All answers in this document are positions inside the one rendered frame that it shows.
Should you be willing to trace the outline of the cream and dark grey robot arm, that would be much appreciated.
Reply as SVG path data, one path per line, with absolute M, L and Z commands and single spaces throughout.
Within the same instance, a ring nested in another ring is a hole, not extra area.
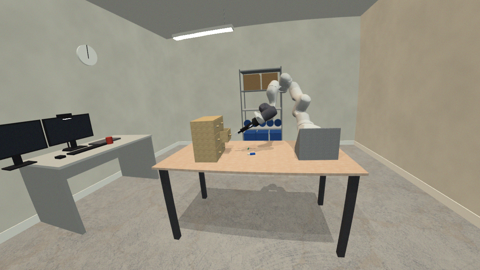
M 311 98 L 307 94 L 302 94 L 302 91 L 298 83 L 293 82 L 293 79 L 289 74 L 283 73 L 280 76 L 279 82 L 273 80 L 266 90 L 266 95 L 269 99 L 269 103 L 262 103 L 259 106 L 260 114 L 254 112 L 256 120 L 259 124 L 263 124 L 266 121 L 271 121 L 277 115 L 276 103 L 278 92 L 286 93 L 289 89 L 290 97 L 295 101 L 295 106 L 292 109 L 292 115 L 297 119 L 297 129 L 299 128 L 320 128 L 314 125 L 310 121 L 309 114 L 306 113 L 306 109 L 310 105 Z

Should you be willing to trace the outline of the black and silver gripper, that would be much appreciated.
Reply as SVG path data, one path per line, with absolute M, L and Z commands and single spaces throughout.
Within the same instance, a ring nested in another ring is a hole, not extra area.
M 252 122 L 250 122 L 250 123 L 247 124 L 245 127 L 243 127 L 242 129 L 238 130 L 237 132 L 235 132 L 235 133 L 234 133 L 235 136 L 237 136 L 237 135 L 240 134 L 240 133 L 243 133 L 243 132 L 246 131 L 247 129 L 252 128 L 253 125 L 255 125 L 255 126 L 258 126 L 258 125 L 259 125 L 259 123 L 258 123 L 258 121 L 257 121 L 257 119 L 256 119 L 255 117 L 252 118 Z

